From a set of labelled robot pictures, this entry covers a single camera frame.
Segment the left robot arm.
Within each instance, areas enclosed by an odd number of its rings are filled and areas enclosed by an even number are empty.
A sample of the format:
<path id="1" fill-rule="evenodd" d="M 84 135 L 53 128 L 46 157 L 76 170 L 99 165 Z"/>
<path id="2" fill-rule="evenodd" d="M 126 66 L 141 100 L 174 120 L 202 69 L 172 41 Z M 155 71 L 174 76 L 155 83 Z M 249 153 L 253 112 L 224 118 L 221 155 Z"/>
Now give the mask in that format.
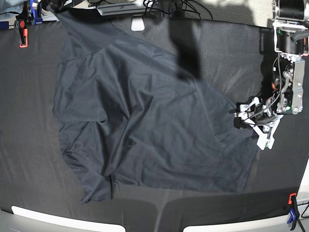
<path id="1" fill-rule="evenodd" d="M 280 120 L 286 114 L 303 110 L 304 57 L 309 55 L 309 2 L 307 0 L 273 1 L 274 51 L 272 96 L 254 97 L 240 104 L 234 117 L 240 127 L 249 126 L 258 135 L 257 146 L 271 149 Z"/>

